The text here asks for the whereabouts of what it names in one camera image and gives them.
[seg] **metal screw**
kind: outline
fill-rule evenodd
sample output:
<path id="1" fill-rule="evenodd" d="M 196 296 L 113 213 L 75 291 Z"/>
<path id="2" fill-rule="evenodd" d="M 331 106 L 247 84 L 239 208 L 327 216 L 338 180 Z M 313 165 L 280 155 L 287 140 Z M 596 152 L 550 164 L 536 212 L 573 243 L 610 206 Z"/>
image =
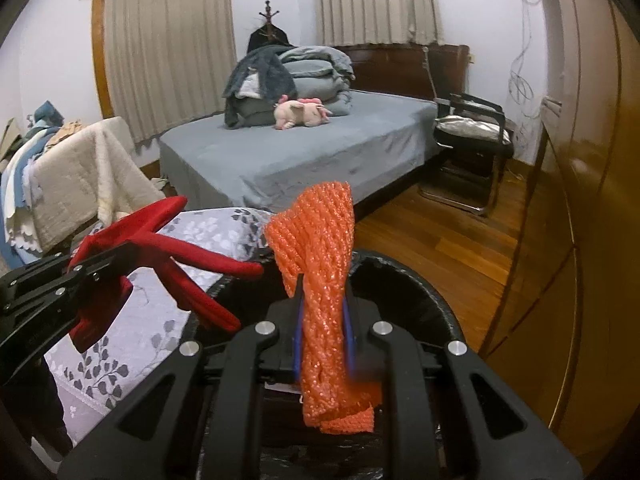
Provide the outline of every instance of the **metal screw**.
<path id="1" fill-rule="evenodd" d="M 394 326 L 388 321 L 377 321 L 371 328 L 378 335 L 387 335 L 393 332 Z"/>
<path id="2" fill-rule="evenodd" d="M 185 357 L 193 357 L 200 350 L 200 345 L 195 341 L 185 341 L 180 345 L 180 353 Z"/>
<path id="3" fill-rule="evenodd" d="M 273 334 L 276 326 L 271 321 L 261 321 L 255 325 L 255 331 L 260 335 Z"/>
<path id="4" fill-rule="evenodd" d="M 466 354 L 467 348 L 462 341 L 452 341 L 447 345 L 447 350 L 453 355 L 464 355 Z"/>

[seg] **red fabric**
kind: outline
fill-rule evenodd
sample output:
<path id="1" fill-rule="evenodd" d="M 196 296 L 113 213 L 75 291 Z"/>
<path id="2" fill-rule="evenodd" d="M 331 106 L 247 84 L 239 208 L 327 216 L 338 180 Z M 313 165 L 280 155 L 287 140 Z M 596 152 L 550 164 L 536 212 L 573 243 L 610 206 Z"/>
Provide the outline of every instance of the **red fabric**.
<path id="1" fill-rule="evenodd" d="M 238 318 L 207 296 L 176 262 L 239 278 L 259 278 L 262 266 L 253 262 L 238 262 L 182 240 L 157 234 L 155 231 L 167 225 L 186 203 L 187 199 L 181 196 L 165 198 L 124 217 L 95 235 L 87 236 L 71 259 L 69 269 L 91 256 L 131 242 L 138 248 L 138 257 L 131 263 L 129 272 L 138 267 L 151 267 L 179 308 L 195 312 L 204 326 L 217 325 L 228 332 L 235 332 L 240 328 Z M 69 332 L 78 351 L 84 352 L 107 332 L 132 290 L 133 286 L 126 276 L 95 283 L 89 300 L 79 309 L 80 321 Z"/>

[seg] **mattress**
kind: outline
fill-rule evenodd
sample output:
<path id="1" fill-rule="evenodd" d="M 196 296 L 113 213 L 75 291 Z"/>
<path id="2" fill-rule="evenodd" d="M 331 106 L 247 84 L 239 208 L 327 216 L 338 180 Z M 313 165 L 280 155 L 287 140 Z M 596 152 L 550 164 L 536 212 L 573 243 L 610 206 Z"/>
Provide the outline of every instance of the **mattress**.
<path id="1" fill-rule="evenodd" d="M 339 180 L 355 203 L 440 151 L 430 101 L 353 91 L 350 115 L 315 128 L 229 130 L 223 116 L 182 124 L 160 139 L 160 165 L 187 209 L 244 206 L 279 212 L 308 186 Z"/>

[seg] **pink plush toy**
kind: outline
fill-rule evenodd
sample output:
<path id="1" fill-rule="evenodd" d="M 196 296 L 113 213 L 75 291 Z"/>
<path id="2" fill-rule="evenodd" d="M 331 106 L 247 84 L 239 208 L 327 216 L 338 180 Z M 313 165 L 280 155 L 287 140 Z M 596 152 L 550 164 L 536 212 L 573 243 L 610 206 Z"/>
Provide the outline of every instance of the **pink plush toy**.
<path id="1" fill-rule="evenodd" d="M 289 101 L 288 99 L 286 95 L 283 95 L 273 112 L 276 119 L 276 130 L 288 130 L 297 124 L 319 126 L 329 122 L 328 116 L 331 115 L 331 112 L 322 106 L 320 99 L 299 99 L 297 101 Z"/>

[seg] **beige curtain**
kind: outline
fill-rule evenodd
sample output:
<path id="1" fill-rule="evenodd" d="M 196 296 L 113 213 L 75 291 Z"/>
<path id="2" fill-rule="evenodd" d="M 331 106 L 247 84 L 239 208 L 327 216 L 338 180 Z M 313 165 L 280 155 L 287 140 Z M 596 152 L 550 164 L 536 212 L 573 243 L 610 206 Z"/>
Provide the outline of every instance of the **beige curtain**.
<path id="1" fill-rule="evenodd" d="M 318 0 L 318 31 L 328 45 L 433 43 L 436 0 Z"/>
<path id="2" fill-rule="evenodd" d="M 105 0 L 104 52 L 113 111 L 135 142 L 222 111 L 231 0 Z"/>

